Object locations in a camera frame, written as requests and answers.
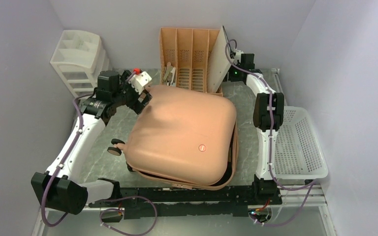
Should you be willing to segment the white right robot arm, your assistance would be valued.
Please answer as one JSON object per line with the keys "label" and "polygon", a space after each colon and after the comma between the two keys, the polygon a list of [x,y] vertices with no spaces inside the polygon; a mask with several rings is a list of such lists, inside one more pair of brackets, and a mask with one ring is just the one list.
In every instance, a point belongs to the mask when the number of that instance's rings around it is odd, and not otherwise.
{"label": "white right robot arm", "polygon": [[270,188],[282,187],[273,171],[276,140],[284,122],[284,94],[276,92],[264,80],[259,72],[244,69],[231,61],[231,43],[237,46],[235,39],[225,45],[225,56],[230,65],[246,74],[245,84],[255,95],[252,121],[257,131],[259,150],[254,181],[269,184]]}

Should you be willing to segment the white plastic drawer organizer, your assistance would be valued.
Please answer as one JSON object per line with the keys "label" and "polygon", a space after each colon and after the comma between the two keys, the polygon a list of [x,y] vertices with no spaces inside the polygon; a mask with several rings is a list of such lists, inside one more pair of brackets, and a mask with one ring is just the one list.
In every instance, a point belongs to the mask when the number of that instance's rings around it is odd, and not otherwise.
{"label": "white plastic drawer organizer", "polygon": [[90,93],[102,71],[111,70],[101,37],[83,30],[64,30],[50,64],[74,97]]}

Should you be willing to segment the white plastic mesh basket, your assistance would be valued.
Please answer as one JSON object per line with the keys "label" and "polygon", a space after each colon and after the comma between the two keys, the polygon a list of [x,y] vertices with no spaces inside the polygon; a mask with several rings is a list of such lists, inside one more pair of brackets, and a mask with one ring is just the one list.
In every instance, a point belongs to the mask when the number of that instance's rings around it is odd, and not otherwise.
{"label": "white plastic mesh basket", "polygon": [[305,180],[328,176],[319,140],[304,108],[285,106],[276,135],[272,171],[277,179]]}

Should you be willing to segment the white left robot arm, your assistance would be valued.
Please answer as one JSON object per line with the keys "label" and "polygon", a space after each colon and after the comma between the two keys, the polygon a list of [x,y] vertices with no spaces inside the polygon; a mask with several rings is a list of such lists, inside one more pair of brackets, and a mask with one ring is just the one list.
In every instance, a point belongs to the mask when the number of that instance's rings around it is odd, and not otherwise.
{"label": "white left robot arm", "polygon": [[151,82],[151,76],[139,69],[123,74],[106,70],[98,75],[92,93],[73,100],[78,118],[68,140],[46,171],[36,172],[31,178],[42,209],[77,215],[90,203],[103,201],[114,207],[120,202],[119,182],[100,178],[79,184],[78,177],[94,142],[117,108],[127,106],[140,114],[148,105],[152,97],[146,87]]}

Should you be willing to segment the pink hard-shell suitcase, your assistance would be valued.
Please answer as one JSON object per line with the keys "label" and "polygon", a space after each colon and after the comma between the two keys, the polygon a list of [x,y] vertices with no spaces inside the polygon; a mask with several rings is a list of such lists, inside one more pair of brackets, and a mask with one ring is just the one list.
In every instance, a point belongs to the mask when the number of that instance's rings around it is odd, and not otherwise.
{"label": "pink hard-shell suitcase", "polygon": [[218,190],[232,180],[238,158],[237,112],[227,98],[152,86],[122,152],[141,176],[182,188]]}

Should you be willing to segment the orange plastic file rack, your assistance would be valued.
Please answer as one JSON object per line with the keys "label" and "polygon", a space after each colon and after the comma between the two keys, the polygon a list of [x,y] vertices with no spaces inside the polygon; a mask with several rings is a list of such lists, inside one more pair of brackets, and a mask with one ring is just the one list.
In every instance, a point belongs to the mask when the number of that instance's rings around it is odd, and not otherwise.
{"label": "orange plastic file rack", "polygon": [[218,29],[161,28],[160,83],[222,97],[221,87],[211,92],[207,85],[208,63],[219,32]]}

